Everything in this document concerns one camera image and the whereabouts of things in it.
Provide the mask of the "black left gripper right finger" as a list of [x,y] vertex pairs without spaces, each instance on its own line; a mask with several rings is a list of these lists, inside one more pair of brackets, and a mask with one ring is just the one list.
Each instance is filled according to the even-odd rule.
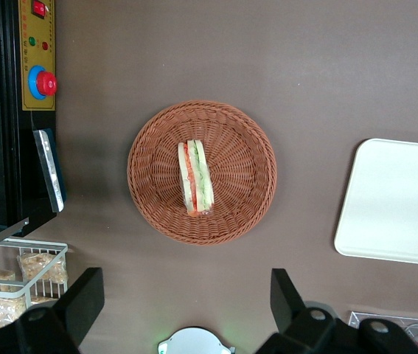
[[398,324],[368,318],[353,328],[325,309],[306,306],[283,268],[271,270],[270,306],[278,331],[258,353],[418,353]]

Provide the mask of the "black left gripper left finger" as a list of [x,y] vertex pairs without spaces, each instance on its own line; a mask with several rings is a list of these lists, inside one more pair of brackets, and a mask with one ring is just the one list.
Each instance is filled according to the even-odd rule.
[[0,328],[0,353],[79,353],[104,305],[103,270],[87,268],[53,305],[30,308]]

